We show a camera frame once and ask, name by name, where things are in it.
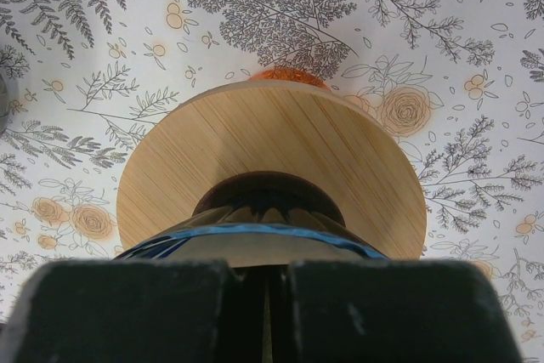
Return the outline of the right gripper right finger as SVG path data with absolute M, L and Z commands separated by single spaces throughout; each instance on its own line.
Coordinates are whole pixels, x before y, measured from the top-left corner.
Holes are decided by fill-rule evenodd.
M 460 261 L 298 261 L 271 309 L 274 362 L 518 362 L 489 279 Z

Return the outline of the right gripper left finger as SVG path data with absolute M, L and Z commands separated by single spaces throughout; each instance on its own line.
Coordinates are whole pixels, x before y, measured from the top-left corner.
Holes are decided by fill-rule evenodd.
M 60 261 L 1 332 L 4 362 L 259 362 L 262 323 L 223 261 Z

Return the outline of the orange glass carafe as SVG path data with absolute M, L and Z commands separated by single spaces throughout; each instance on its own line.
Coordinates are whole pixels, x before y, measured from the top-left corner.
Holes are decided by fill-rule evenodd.
M 317 88 L 330 91 L 330 88 L 320 80 L 305 71 L 300 71 L 292 68 L 279 67 L 267 71 L 262 71 L 250 77 L 250 80 L 281 80 L 290 82 L 300 82 Z

